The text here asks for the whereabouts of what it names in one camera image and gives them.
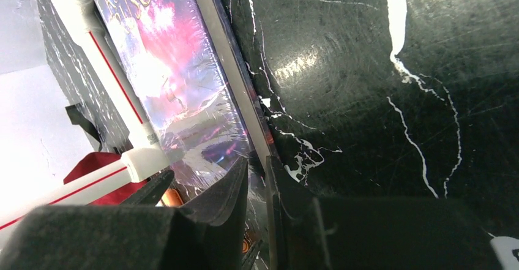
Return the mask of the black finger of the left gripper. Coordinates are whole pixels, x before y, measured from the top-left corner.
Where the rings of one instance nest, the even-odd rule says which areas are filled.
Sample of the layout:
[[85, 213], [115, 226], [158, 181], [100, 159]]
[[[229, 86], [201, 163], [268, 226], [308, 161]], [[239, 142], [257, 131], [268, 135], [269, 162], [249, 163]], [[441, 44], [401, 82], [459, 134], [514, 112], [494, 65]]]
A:
[[155, 206], [162, 198], [164, 193], [170, 188], [174, 180], [173, 171], [163, 171], [158, 176], [152, 178], [142, 188], [137, 190], [121, 205], [152, 205]]

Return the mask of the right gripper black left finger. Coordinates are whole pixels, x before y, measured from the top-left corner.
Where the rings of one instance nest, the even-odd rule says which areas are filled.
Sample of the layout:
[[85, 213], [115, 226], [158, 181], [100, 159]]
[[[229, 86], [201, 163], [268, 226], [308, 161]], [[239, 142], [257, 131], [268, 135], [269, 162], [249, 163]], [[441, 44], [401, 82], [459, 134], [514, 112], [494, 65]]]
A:
[[2, 269], [239, 269], [248, 161], [178, 207], [41, 206], [1, 250]]

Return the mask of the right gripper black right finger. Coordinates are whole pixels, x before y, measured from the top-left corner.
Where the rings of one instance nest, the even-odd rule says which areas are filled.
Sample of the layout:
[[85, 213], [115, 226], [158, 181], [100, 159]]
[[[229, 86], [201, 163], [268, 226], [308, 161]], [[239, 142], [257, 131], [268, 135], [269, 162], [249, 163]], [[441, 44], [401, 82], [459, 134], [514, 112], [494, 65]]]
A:
[[502, 268], [459, 201], [318, 197], [266, 161], [272, 269]]

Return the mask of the red student backpack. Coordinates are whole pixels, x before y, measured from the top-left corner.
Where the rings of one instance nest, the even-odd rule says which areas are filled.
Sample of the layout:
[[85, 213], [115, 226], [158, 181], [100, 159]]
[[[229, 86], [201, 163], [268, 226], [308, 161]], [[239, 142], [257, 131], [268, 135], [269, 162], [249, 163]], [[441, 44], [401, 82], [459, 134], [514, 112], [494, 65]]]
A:
[[70, 204], [73, 200], [92, 205], [119, 205], [147, 183], [132, 182], [130, 167], [121, 156], [91, 152], [64, 178], [65, 193], [52, 203]]

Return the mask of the dark purple galaxy book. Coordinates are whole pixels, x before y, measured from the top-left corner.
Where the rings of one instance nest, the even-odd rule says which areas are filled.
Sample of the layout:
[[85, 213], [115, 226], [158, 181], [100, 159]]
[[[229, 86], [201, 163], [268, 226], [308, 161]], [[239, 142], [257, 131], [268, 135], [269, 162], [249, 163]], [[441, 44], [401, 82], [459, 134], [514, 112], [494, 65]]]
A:
[[266, 203], [267, 129], [221, 0], [94, 0], [178, 183], [205, 190], [248, 157]]

